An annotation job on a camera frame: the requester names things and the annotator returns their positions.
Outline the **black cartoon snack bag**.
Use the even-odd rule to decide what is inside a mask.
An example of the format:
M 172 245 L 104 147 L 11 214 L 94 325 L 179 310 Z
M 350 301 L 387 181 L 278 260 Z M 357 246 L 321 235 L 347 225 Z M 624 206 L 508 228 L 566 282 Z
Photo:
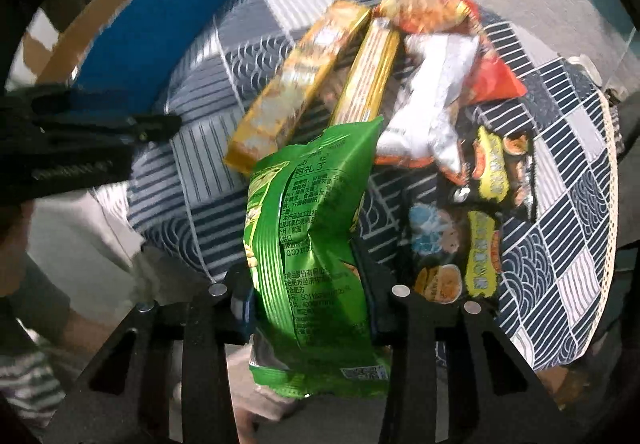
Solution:
M 501 222 L 472 207 L 417 203 L 409 210 L 416 272 L 410 287 L 427 301 L 454 304 L 497 300 L 501 274 Z

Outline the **green snack bag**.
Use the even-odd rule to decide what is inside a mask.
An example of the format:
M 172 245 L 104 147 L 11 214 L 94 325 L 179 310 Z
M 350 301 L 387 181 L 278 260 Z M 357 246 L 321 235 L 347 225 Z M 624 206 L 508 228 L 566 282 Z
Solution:
M 372 398 L 390 361 L 372 342 L 350 242 L 381 122 L 328 127 L 260 160 L 247 191 L 243 245 L 256 293 L 250 371 L 285 398 Z

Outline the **black yellow snack bag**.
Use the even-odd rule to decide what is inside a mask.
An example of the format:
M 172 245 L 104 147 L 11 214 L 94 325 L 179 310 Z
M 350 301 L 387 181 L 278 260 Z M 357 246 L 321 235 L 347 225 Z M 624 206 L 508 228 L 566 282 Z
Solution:
M 479 204 L 521 221 L 536 219 L 533 131 L 502 135 L 484 125 L 472 126 L 461 139 L 464 170 L 451 183 L 448 198 L 456 204 Z

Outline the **yellow long biscuit box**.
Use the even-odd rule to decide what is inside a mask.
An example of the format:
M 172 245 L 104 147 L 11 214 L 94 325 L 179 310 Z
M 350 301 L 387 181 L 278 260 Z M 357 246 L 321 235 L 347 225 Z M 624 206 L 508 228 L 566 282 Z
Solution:
M 242 174 L 284 147 L 371 9 L 337 0 L 314 22 L 255 99 L 230 137 L 224 163 Z

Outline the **white snack bag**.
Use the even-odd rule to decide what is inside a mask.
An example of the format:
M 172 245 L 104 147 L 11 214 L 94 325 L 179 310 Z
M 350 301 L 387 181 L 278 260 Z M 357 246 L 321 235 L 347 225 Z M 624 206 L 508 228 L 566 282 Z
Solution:
M 473 70 L 480 39 L 457 33 L 410 34 L 406 53 L 418 66 L 398 95 L 378 138 L 378 165 L 427 167 L 436 164 L 453 178 L 464 176 L 459 136 L 451 110 Z

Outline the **gold long biscuit box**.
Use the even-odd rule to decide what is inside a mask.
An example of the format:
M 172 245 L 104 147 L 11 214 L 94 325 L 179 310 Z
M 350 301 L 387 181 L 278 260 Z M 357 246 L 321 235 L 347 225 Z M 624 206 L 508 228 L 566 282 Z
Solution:
M 350 67 L 332 112 L 331 125 L 370 122 L 381 110 L 400 34 L 386 18 L 374 18 Z

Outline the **red snack bag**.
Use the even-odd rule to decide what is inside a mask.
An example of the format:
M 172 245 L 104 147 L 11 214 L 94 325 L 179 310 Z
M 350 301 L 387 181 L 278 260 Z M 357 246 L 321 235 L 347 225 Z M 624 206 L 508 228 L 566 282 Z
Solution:
M 480 41 L 465 104 L 483 104 L 488 101 L 524 97 L 526 86 L 501 59 L 480 21 L 480 10 L 472 0 L 461 0 L 469 7 L 468 28 Z

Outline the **orange yellow chips bag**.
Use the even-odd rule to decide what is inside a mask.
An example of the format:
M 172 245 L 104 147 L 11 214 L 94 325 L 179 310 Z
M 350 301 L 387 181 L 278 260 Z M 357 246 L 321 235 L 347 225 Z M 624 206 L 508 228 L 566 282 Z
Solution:
M 471 11 L 463 0 L 382 0 L 373 9 L 405 34 L 446 32 L 460 26 Z

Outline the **blue cardboard box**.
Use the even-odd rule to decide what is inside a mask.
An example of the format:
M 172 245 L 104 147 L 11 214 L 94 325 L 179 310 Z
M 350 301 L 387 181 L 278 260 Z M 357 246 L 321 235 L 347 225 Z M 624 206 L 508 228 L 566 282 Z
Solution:
M 194 38 L 228 0 L 92 0 L 37 76 L 103 94 L 112 109 L 150 111 Z

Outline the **navy patterned tablecloth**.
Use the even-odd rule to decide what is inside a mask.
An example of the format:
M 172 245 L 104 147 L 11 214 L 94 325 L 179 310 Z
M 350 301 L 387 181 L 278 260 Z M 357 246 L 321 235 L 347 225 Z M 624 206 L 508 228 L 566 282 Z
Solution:
M 239 260 L 246 186 L 222 161 L 242 112 L 334 0 L 230 0 L 184 48 L 160 110 L 180 133 L 152 144 L 128 184 L 131 227 L 195 271 Z M 356 0 L 373 6 L 380 0 Z M 585 353 L 613 276 L 617 215 L 611 115 L 596 86 L 539 38 L 491 11 L 482 22 L 525 96 L 470 115 L 502 135 L 535 133 L 535 222 L 503 225 L 498 320 L 534 369 Z

